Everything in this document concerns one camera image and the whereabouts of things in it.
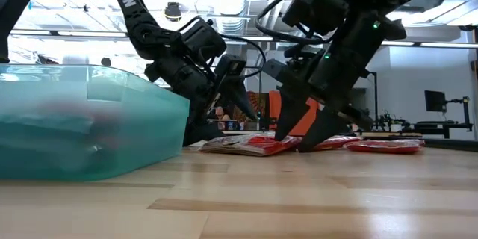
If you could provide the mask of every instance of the chip bag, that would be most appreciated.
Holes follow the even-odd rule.
[[[345,148],[355,152],[375,152],[388,154],[415,154],[420,152],[425,146],[423,140],[366,140],[350,142],[345,144]]]
[[[340,149],[341,147],[344,147],[346,143],[360,141],[360,140],[361,140],[360,137],[348,137],[343,135],[335,135],[323,141],[322,143],[316,145],[314,147],[314,150],[323,151],[323,150]]]
[[[202,145],[198,151],[263,157],[292,149],[300,141],[300,138],[292,136],[275,141],[274,133],[266,132],[214,138]]]

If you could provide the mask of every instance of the wooden tabletop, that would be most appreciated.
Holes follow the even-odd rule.
[[[210,122],[237,122],[237,119],[208,119]]]
[[[201,154],[84,184],[0,182],[1,239],[478,238],[478,154]]]
[[[223,131],[224,134],[262,134],[264,131]],[[396,136],[406,136],[406,137],[422,137],[419,133],[403,133],[390,132],[390,131],[367,131],[362,132],[361,134],[356,132],[358,136],[362,137],[396,137]]]

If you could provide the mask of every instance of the black cable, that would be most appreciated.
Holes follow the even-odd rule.
[[[257,50],[259,50],[259,53],[261,53],[261,57],[262,57],[261,67],[259,67],[259,69],[257,71],[255,71],[251,74],[245,75],[244,78],[250,78],[250,77],[253,77],[254,75],[257,75],[257,74],[262,72],[262,69],[264,68],[264,65],[266,64],[267,59],[266,59],[266,54],[264,53],[264,50],[262,50],[262,48],[258,44],[256,44],[255,42],[253,42],[251,40],[248,40],[246,38],[230,36],[230,35],[227,35],[227,34],[221,34],[221,37],[222,38],[227,38],[227,39],[230,39],[230,40],[237,40],[237,41],[246,42],[248,44],[253,45]]]
[[[180,27],[180,29],[176,30],[178,32],[180,31],[183,31],[184,29],[186,29],[187,27],[189,27],[189,25],[191,25],[193,22],[195,22],[196,20],[198,19],[201,19],[201,16],[195,16],[194,18],[192,18],[189,22],[186,22],[185,25],[183,25],[182,27]]]
[[[283,0],[272,1],[268,6],[266,6],[265,9],[262,10],[262,12],[259,13],[259,15],[257,15],[257,17],[254,20],[254,24],[255,24],[255,27],[260,32],[280,40],[285,40],[285,41],[294,42],[294,43],[302,43],[304,45],[319,45],[319,44],[329,43],[330,41],[332,41],[332,38],[334,37],[334,35],[332,35],[328,40],[322,40],[318,38],[297,37],[291,34],[279,33],[278,31],[274,31],[272,29],[269,29],[261,25],[259,20],[262,19],[267,13],[269,13],[281,1]]]
[[[323,37],[321,37],[320,35],[317,35],[317,34],[314,34],[313,31],[307,31],[304,26],[300,23],[297,23],[296,24],[296,27],[302,32],[304,33],[305,37],[307,38],[311,38],[311,37],[314,37],[314,38],[319,38],[321,40],[323,40]]]
[[[202,50],[203,49],[206,49],[207,47],[202,47],[199,49],[198,51],[198,58],[199,58],[199,62],[201,63],[202,65],[202,68],[204,68],[204,70],[208,73],[209,77],[212,79],[212,78],[215,78],[216,75],[212,72],[212,69],[211,67],[208,65],[208,62],[206,59],[204,59],[204,56],[202,55]]]

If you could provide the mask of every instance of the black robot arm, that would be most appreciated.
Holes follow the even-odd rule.
[[[164,79],[177,93],[190,100],[184,144],[222,136],[206,120],[207,110],[221,94],[244,113],[255,118],[240,74],[246,61],[223,55],[226,42],[212,21],[196,17],[178,31],[163,29],[148,12],[143,0],[117,0],[123,12],[129,39],[139,56],[152,60],[145,70],[150,81]],[[221,57],[214,72],[208,61]]]
[[[325,139],[346,131],[354,122],[370,130],[373,120],[349,103],[350,90],[357,80],[366,78],[366,66],[382,41],[406,37],[400,20],[391,21],[388,13],[410,0],[293,0],[282,18],[287,25],[305,30],[306,37],[289,37],[265,29],[258,20],[256,27],[273,37],[298,43],[286,51],[291,59],[283,64],[269,60],[264,71],[282,82],[279,91],[282,109],[277,122],[276,139],[281,140],[307,113],[309,97],[325,105],[308,130],[299,150],[306,152]],[[316,34],[333,35],[324,40]],[[306,44],[326,44],[315,55],[304,54]]]

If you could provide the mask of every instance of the translucent plastic container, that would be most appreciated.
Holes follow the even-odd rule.
[[[189,101],[105,66],[0,64],[0,179],[89,181],[181,153]]]

